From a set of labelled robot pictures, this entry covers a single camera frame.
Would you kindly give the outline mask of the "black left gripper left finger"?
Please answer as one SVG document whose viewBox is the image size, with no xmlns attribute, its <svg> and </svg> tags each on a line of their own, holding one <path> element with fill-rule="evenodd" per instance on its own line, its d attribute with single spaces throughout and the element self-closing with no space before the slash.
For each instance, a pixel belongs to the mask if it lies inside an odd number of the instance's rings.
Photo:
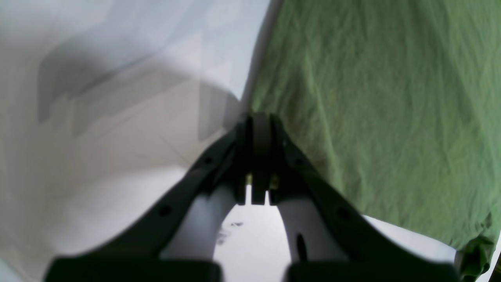
<svg viewBox="0 0 501 282">
<path fill-rule="evenodd" d="M 252 117 L 242 117 L 130 227 L 84 255 L 55 259 L 45 282 L 223 282 L 213 255 L 224 219 L 245 204 L 252 135 Z"/>
</svg>

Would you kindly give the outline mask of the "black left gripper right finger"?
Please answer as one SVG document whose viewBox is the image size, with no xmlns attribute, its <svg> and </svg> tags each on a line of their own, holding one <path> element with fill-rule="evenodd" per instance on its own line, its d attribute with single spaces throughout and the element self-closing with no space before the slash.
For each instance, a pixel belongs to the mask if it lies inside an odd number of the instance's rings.
<svg viewBox="0 0 501 282">
<path fill-rule="evenodd" d="M 458 282 L 450 263 L 406 251 L 331 187 L 275 115 L 261 114 L 261 156 L 277 176 L 270 203 L 283 220 L 292 263 L 285 282 Z"/>
</svg>

